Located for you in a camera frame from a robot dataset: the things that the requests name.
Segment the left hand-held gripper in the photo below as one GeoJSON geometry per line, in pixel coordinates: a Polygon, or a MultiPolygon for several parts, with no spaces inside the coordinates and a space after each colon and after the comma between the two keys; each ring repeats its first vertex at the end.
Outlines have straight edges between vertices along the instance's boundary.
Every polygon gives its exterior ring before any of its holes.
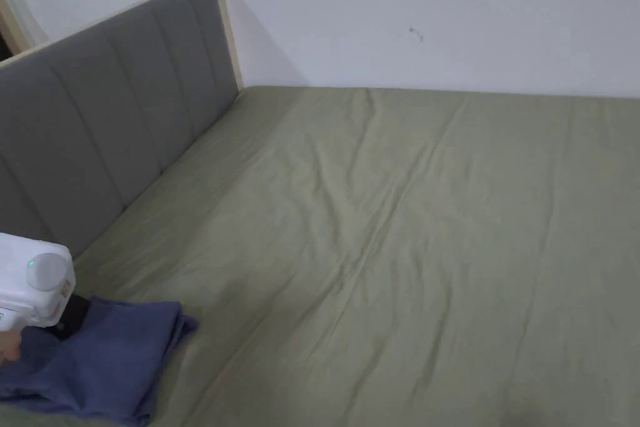
{"type": "Polygon", "coordinates": [[[1,234],[1,331],[44,328],[59,339],[81,329],[90,301],[76,295],[68,247],[1,234]]]}

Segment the person's left hand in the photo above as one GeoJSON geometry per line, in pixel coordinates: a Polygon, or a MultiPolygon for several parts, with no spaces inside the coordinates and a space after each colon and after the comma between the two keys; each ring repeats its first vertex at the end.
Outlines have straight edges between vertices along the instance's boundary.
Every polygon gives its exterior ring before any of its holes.
{"type": "Polygon", "coordinates": [[[0,332],[1,365],[18,361],[21,356],[21,331],[11,329],[0,332]]]}

